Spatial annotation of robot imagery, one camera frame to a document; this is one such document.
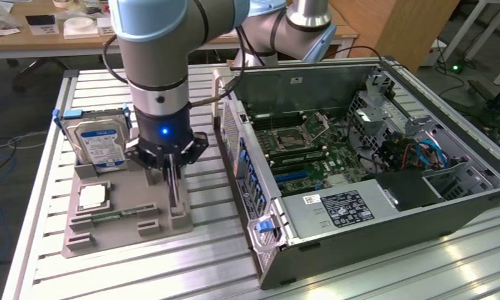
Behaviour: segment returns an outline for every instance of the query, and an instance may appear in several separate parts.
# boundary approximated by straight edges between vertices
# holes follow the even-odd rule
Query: barcode label
[[[321,202],[321,195],[317,194],[317,195],[311,195],[311,196],[305,196],[303,201],[306,202],[306,204],[318,203],[318,202]]]

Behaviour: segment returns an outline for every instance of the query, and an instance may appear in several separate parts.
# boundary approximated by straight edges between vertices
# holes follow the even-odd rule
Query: hard drive
[[[127,169],[124,147],[130,138],[130,109],[64,111],[59,125],[79,164],[92,164],[99,173]]]

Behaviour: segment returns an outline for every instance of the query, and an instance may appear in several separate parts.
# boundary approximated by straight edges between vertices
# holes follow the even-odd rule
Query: power supply label
[[[124,163],[123,147],[116,143],[118,137],[118,131],[114,129],[82,133],[86,150],[96,167],[111,168]]]
[[[345,227],[375,218],[358,191],[321,198],[337,227]]]

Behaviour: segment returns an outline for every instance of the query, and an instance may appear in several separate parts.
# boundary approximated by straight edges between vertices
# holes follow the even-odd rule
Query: motherboard
[[[282,195],[359,182],[367,175],[345,131],[326,111],[254,119],[259,145]]]

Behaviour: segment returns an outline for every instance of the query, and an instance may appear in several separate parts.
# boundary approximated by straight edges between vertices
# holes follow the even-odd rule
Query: aluminum extrusion table
[[[211,95],[214,68],[225,65],[190,68],[191,101]],[[68,75],[58,108],[110,109],[131,101],[128,87],[106,70]],[[191,114],[194,128],[211,142],[184,171],[195,230],[71,259],[60,251],[75,153],[51,125],[4,299],[500,299],[500,207],[441,240],[261,290],[215,146],[211,107]]]

